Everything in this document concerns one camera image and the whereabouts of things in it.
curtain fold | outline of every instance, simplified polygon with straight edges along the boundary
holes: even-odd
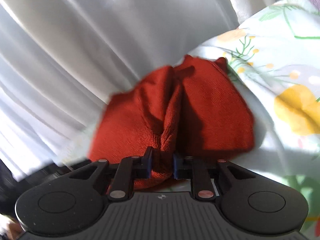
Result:
[[[0,0],[0,159],[59,161],[110,95],[275,1]]]

silver screw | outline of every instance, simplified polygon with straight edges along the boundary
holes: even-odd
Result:
[[[112,198],[123,198],[125,197],[125,192],[122,190],[114,190],[110,193],[110,197]]]
[[[198,196],[200,198],[211,198],[214,196],[214,193],[210,190],[201,190],[199,191]]]

ridged black surface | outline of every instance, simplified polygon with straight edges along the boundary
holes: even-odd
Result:
[[[53,238],[27,232],[20,238],[40,239],[306,240],[299,232],[282,236],[257,236],[240,231],[225,221],[212,203],[196,201],[188,192],[135,193],[129,201],[111,204],[96,224],[80,233]]]

red cloth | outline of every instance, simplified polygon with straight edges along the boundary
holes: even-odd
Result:
[[[253,117],[226,71],[225,58],[186,56],[181,65],[159,68],[132,91],[114,95],[89,158],[119,163],[152,146],[158,150],[152,178],[135,182],[145,188],[171,176],[174,151],[215,161],[251,150]]]

white logo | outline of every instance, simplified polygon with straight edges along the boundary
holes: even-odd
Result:
[[[157,196],[157,198],[163,200],[163,199],[167,198],[167,196],[162,194],[162,195],[160,195],[160,196]]]

